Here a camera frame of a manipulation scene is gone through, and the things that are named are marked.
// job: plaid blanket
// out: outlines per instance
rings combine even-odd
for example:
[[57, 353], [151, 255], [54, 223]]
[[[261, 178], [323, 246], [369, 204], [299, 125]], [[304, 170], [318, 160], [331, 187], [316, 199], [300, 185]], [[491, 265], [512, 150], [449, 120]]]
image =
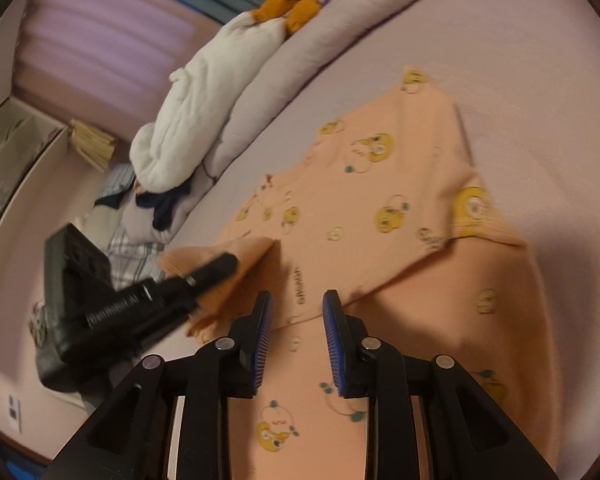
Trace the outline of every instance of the plaid blanket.
[[111, 282], [116, 290], [145, 278], [160, 281], [164, 272], [158, 267], [158, 256], [164, 250], [164, 244], [151, 242], [133, 244], [129, 242], [126, 229], [118, 226], [104, 253], [111, 262]]

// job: pink curtain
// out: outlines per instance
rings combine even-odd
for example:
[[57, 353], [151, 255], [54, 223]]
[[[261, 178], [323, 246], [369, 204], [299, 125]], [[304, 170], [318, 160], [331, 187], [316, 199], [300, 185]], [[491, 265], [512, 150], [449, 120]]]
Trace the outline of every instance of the pink curtain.
[[29, 0], [14, 92], [131, 141], [220, 25], [174, 0]]

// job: white plush toy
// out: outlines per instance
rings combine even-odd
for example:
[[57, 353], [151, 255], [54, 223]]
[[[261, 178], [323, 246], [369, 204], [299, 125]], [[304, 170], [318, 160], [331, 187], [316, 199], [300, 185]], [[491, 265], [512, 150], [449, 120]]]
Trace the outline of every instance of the white plush toy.
[[191, 176], [285, 35], [284, 18], [256, 25], [244, 12], [171, 74], [173, 85], [155, 123], [140, 128], [131, 143], [131, 163], [147, 191], [168, 191]]

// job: silver screw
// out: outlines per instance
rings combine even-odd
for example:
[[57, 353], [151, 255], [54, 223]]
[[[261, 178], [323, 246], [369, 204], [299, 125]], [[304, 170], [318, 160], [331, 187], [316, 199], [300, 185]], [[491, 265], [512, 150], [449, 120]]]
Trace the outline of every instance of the silver screw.
[[382, 342], [375, 337], [365, 337], [362, 340], [362, 346], [367, 350], [378, 350]]
[[440, 368], [444, 368], [445, 370], [449, 370], [449, 368], [453, 368], [456, 362], [451, 356], [448, 355], [439, 355], [436, 357], [436, 364]]
[[235, 346], [235, 341], [230, 337], [221, 337], [216, 341], [216, 348], [218, 350], [230, 350]]
[[153, 370], [162, 364], [162, 358], [159, 355], [152, 354], [142, 359], [142, 366], [147, 370]]

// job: mattress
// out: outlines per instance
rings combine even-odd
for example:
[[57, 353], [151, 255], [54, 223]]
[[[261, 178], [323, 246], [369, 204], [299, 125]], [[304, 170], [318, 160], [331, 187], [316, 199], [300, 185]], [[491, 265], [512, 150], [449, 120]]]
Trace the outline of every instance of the mattress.
[[[214, 242], [315, 129], [421, 68], [458, 104], [497, 207], [530, 242], [560, 352], [563, 480], [600, 452], [600, 19], [586, 0], [420, 0], [330, 64], [228, 168], [172, 246]], [[157, 351], [195, 350], [177, 333]]]

